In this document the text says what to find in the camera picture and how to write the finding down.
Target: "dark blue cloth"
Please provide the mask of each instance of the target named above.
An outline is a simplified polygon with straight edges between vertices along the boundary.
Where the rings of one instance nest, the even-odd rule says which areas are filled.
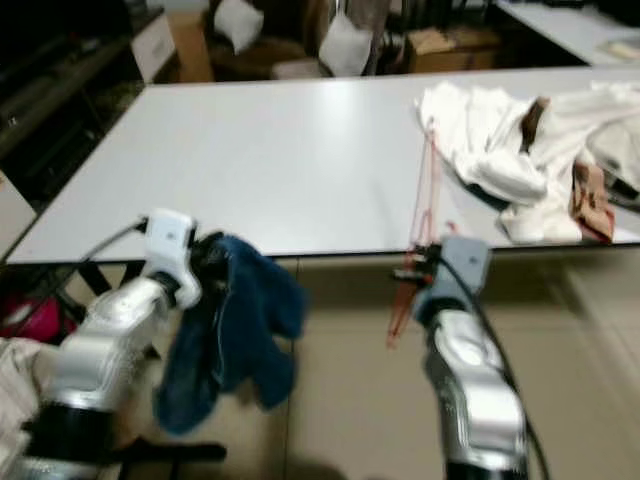
[[[304,290],[286,270],[236,237],[222,236],[214,246],[228,261],[227,289],[215,291],[200,279],[202,299],[184,312],[153,399],[156,419],[173,434],[197,426],[220,392],[234,390],[247,377],[267,409],[285,400],[293,387],[293,358],[272,334],[300,336]]]

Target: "desk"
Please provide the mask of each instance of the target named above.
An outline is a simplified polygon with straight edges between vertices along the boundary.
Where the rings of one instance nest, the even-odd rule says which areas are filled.
[[[201,232],[237,233],[267,255],[403,251],[423,147],[414,100],[425,87],[448,80],[524,98],[639,75],[585,67],[150,86],[8,261],[75,261],[156,207],[192,215]],[[498,211],[457,179],[443,176],[440,207],[442,222],[513,248]],[[640,216],[618,210],[617,225],[619,241],[638,239]],[[142,257],[133,235],[98,259]]]
[[[498,8],[562,47],[587,65],[623,66],[625,60],[602,46],[611,41],[640,37],[640,28],[621,25],[595,8],[552,8],[542,4],[496,2]]]
[[[36,213],[0,171],[0,257],[35,218]]]

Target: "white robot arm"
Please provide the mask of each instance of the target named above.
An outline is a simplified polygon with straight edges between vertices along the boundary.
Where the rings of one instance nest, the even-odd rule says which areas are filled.
[[[14,479],[89,480],[112,449],[113,414],[130,392],[150,346],[171,307],[200,299],[191,272],[196,223],[158,210],[146,229],[143,276],[96,299],[78,330],[61,345],[44,392],[30,443],[13,469]]]
[[[528,478],[526,413],[475,301],[489,260],[485,243],[451,236],[418,249],[414,269],[395,275],[421,288],[414,316],[427,333],[425,369],[438,397],[447,480]]]

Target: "black cable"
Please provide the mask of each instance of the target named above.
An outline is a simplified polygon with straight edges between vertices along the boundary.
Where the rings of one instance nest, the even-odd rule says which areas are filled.
[[[509,386],[511,386],[511,388],[513,388],[513,390],[518,394],[518,396],[522,398],[522,396],[520,395],[518,384],[516,383],[515,375],[513,373],[513,368],[509,363],[509,357],[507,357],[507,353],[504,350],[504,347],[502,346],[502,343],[500,342],[500,339],[498,338],[496,331],[494,330],[493,326],[489,322],[489,318],[487,317],[487,314],[484,312],[482,305],[480,305],[480,302],[478,302],[478,299],[476,298],[475,294],[471,291],[471,288],[469,287],[469,285],[467,285],[467,283],[464,281],[464,279],[458,273],[458,271],[453,267],[453,265],[451,265],[451,263],[449,263],[448,260],[442,258],[440,255],[438,255],[437,258],[438,258],[438,262],[441,263],[449,271],[449,273],[453,276],[453,278],[458,283],[458,285],[460,285],[460,288],[464,292],[465,296],[471,302],[471,305],[473,306],[473,309],[476,311],[476,314],[480,318],[480,321],[482,322],[483,327],[489,334],[489,338],[494,343],[494,345],[498,349],[498,352],[500,353],[500,356],[502,357],[502,363],[504,366],[503,375],[504,375],[505,381],[509,384]],[[531,423],[531,420],[529,419],[529,415],[526,412],[524,405],[522,408],[524,410],[524,415],[526,419],[527,433],[531,438],[531,442],[533,443],[533,448],[536,452],[536,456],[538,457],[538,463],[540,464],[540,469],[542,470],[542,478],[544,478],[545,480],[550,480],[551,473],[549,470],[547,457],[544,453],[544,450],[542,449],[542,443],[540,442],[538,433],[536,432],[535,428],[533,427],[533,424]]]
[[[11,332],[9,337],[15,337],[16,335],[20,334],[20,332],[22,332],[22,330],[26,327],[27,322],[28,322],[29,318],[31,317],[31,315],[33,315],[36,311],[38,311],[40,309],[40,307],[42,307],[45,304],[45,302],[47,300],[49,300],[49,297],[51,297],[53,294],[55,294],[55,292],[62,285],[67,283],[69,281],[69,279],[71,278],[71,276],[79,268],[82,268],[85,265],[87,265],[89,262],[91,262],[91,260],[93,259],[93,257],[95,255],[97,255],[102,250],[104,250],[105,248],[110,246],[112,243],[120,240],[122,237],[124,237],[124,236],[128,235],[129,233],[133,232],[134,230],[137,230],[139,232],[144,233],[145,230],[146,230],[146,227],[147,227],[147,221],[148,221],[148,218],[144,217],[142,220],[138,220],[136,223],[133,223],[133,224],[121,229],[121,230],[118,230],[116,233],[111,235],[109,238],[107,238],[106,240],[100,242],[98,245],[96,245],[91,250],[89,250],[78,262],[74,263],[73,264],[73,268],[71,269],[71,271],[69,271],[69,273],[67,273],[60,280],[58,280],[55,284],[53,284],[53,286],[50,286],[49,289],[44,293],[44,295],[42,296],[40,301],[38,303],[36,303],[34,306],[32,306],[29,310],[27,310],[26,313],[20,313],[20,311],[15,312],[14,315],[19,315],[22,318],[20,320],[18,320],[18,322],[14,325],[13,331]]]

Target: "tile floor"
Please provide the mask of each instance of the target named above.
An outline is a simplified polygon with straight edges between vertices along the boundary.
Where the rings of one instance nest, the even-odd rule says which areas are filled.
[[[304,337],[283,345],[298,360],[295,390],[270,413],[255,405],[250,385],[223,399],[184,441],[220,441],[228,459],[184,467],[181,479],[442,478],[436,401],[420,366],[423,334],[412,325],[398,349],[384,346],[394,288],[389,271],[397,261],[285,265],[313,299]],[[501,256],[492,263],[484,302],[555,479],[640,476],[637,272],[635,250]],[[79,280],[70,291],[90,296]],[[161,351],[170,337],[159,342]],[[141,383],[128,429],[162,441],[167,437],[148,408],[156,367]],[[130,478],[168,475],[166,466],[144,465]]]

